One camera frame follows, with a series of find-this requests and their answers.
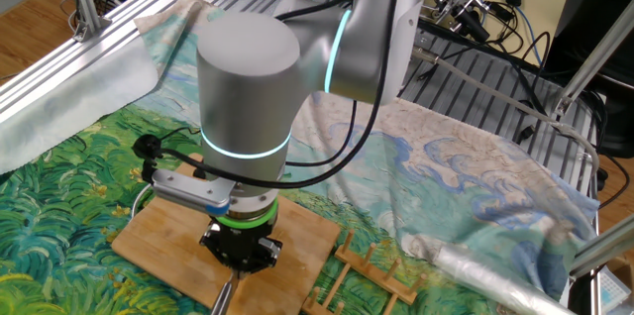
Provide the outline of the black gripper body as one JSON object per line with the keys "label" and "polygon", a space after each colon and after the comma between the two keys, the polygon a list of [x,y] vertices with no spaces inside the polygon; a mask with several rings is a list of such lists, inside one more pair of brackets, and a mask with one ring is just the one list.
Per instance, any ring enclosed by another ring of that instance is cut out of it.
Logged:
{"label": "black gripper body", "polygon": [[250,253],[253,244],[259,238],[269,238],[269,235],[272,232],[272,226],[267,226],[265,224],[249,229],[240,229],[227,225],[225,226],[228,227],[237,238],[235,244],[236,261],[242,261]]}

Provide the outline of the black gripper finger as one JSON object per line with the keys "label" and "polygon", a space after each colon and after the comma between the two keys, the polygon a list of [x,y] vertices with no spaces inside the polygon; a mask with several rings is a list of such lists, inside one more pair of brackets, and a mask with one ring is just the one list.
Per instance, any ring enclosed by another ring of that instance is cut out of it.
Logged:
{"label": "black gripper finger", "polygon": [[221,223],[210,223],[199,243],[225,267],[236,269],[236,241],[233,232]]}
{"label": "black gripper finger", "polygon": [[253,244],[250,253],[239,263],[239,270],[245,273],[256,273],[274,267],[282,247],[281,241],[259,238]]}

